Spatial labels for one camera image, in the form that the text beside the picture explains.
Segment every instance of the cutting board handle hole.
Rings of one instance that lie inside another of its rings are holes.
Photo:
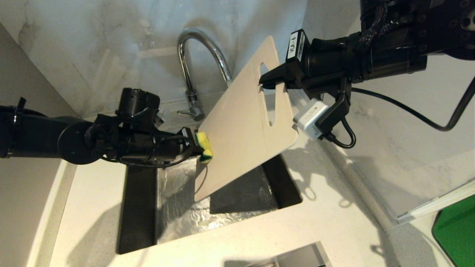
[[[268,71],[269,69],[267,66],[264,63],[261,63],[259,68],[259,77]],[[262,92],[261,95],[263,96],[264,102],[266,104],[267,120],[269,122],[269,126],[272,126],[276,122],[276,91],[264,89],[262,86],[259,87],[259,91]]]

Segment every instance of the marble backsplash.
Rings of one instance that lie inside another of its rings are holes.
[[[236,76],[268,35],[283,60],[301,28],[306,0],[0,0],[0,23],[81,116],[117,108],[123,87],[184,100],[176,41],[184,28],[205,31]],[[227,85],[206,48],[187,47],[199,94]]]

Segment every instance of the marble wall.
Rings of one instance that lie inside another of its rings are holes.
[[[123,87],[184,99],[176,40],[198,27],[216,41],[237,75],[268,35],[284,58],[301,28],[306,0],[0,0],[0,23],[81,116],[117,108]],[[188,41],[201,95],[222,92],[211,54]]]
[[[347,36],[361,29],[359,15],[358,1],[309,1],[303,28],[309,38]],[[357,87],[390,96],[446,125],[474,69],[473,61],[430,56],[425,71],[366,81]],[[356,134],[356,146],[340,150],[324,143],[330,153],[342,155],[346,165],[357,169],[393,217],[475,178],[474,100],[452,131],[439,132],[385,101],[357,93],[351,98],[347,119]],[[340,125],[335,135],[349,142]]]

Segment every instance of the stainless steel sink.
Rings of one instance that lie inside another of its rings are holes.
[[[117,253],[162,244],[302,202],[276,156],[194,202],[197,158],[163,169],[129,167]]]

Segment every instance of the robotic arm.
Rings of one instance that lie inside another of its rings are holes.
[[[189,128],[178,133],[154,126],[160,98],[124,88],[115,117],[99,114],[94,123],[75,117],[48,118],[18,106],[0,106],[0,157],[62,158],[74,164],[104,159],[126,165],[165,168],[203,149]]]
[[[447,126],[440,126],[406,105],[352,84],[426,69],[427,56],[443,53],[475,60],[474,0],[361,0],[361,32],[334,40],[313,39],[304,30],[290,36],[285,63],[261,76],[263,88],[302,88],[311,101],[295,116],[295,123],[313,139],[327,139],[352,148],[356,137],[346,122],[351,92],[395,104],[440,131],[451,130],[475,93],[475,77]],[[332,106],[321,94],[335,98]],[[351,137],[342,144],[332,134],[339,122]]]

